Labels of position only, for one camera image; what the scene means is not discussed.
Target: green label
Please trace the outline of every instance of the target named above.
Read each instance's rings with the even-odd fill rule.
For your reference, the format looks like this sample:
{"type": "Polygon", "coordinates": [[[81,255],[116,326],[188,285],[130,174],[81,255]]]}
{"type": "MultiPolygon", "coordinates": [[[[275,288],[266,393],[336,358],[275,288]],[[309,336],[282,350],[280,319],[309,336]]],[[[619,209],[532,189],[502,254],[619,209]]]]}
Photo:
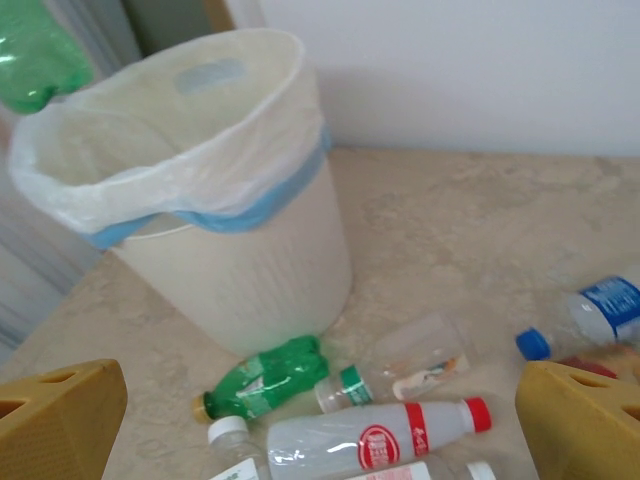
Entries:
{"type": "Polygon", "coordinates": [[[342,380],[342,391],[349,397],[352,404],[356,406],[366,405],[373,400],[371,390],[360,377],[355,365],[351,365],[340,372],[340,379],[342,380]]]}

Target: yellow block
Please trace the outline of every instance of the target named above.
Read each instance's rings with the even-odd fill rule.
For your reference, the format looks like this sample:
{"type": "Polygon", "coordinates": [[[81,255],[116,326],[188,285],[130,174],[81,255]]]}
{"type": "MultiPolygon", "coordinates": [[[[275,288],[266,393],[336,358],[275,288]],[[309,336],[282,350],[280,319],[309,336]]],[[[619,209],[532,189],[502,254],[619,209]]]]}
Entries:
{"type": "Polygon", "coordinates": [[[640,387],[530,362],[516,394],[541,480],[639,480],[640,387]]]}
{"type": "Polygon", "coordinates": [[[102,478],[126,407],[115,360],[0,385],[0,478],[102,478]]]}

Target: bottle neck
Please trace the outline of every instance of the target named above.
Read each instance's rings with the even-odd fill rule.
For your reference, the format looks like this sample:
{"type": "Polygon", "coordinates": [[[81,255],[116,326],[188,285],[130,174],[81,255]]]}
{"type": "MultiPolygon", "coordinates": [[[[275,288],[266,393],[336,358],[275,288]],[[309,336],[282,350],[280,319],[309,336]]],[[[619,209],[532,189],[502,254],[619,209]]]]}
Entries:
{"type": "Polygon", "coordinates": [[[214,450],[230,450],[246,442],[249,442],[248,432],[229,432],[216,438],[213,443],[211,443],[211,448],[214,450]]]}

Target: clear plastic bottle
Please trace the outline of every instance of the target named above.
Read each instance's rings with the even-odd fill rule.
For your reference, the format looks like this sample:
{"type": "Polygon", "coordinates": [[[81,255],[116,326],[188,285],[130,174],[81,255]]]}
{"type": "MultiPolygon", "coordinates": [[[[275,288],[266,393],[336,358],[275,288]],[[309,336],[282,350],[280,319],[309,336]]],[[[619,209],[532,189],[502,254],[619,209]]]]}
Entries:
{"type": "Polygon", "coordinates": [[[274,480],[348,478],[490,428],[481,398],[370,405],[278,422],[269,429],[267,452],[274,480]]]}
{"type": "Polygon", "coordinates": [[[567,356],[594,345],[640,339],[640,265],[575,293],[560,293],[557,315],[516,336],[527,360],[567,356]]]}
{"type": "Polygon", "coordinates": [[[202,480],[271,480],[266,455],[250,437],[242,417],[225,417],[209,427],[211,457],[202,480]]]}
{"type": "Polygon", "coordinates": [[[430,313],[385,335],[362,360],[318,382],[316,399],[324,413],[367,403],[407,401],[468,371],[480,356],[468,328],[488,313],[467,303],[430,313]]]}
{"type": "Polygon", "coordinates": [[[474,462],[451,467],[438,457],[430,456],[426,462],[415,462],[402,467],[389,468],[346,480],[496,480],[487,462],[474,462]]]}

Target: blue label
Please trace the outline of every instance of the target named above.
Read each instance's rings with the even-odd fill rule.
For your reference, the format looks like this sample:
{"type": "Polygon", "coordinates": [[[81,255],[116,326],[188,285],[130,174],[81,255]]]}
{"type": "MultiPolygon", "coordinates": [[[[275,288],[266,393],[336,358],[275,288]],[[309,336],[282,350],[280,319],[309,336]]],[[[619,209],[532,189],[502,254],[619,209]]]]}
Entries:
{"type": "Polygon", "coordinates": [[[616,337],[621,327],[640,322],[640,290],[624,278],[605,278],[580,293],[598,307],[616,337]]]}

